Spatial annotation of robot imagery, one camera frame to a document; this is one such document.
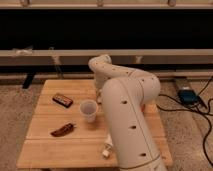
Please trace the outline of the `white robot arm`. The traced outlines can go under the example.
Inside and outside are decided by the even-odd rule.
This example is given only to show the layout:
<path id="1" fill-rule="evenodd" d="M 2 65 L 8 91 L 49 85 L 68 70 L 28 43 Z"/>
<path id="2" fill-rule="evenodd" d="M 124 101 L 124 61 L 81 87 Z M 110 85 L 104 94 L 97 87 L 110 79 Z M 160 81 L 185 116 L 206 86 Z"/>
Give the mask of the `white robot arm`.
<path id="1" fill-rule="evenodd" d="M 159 79 L 136 68 L 113 65 L 109 55 L 89 60 L 120 171 L 167 171 L 142 106 L 160 93 Z"/>

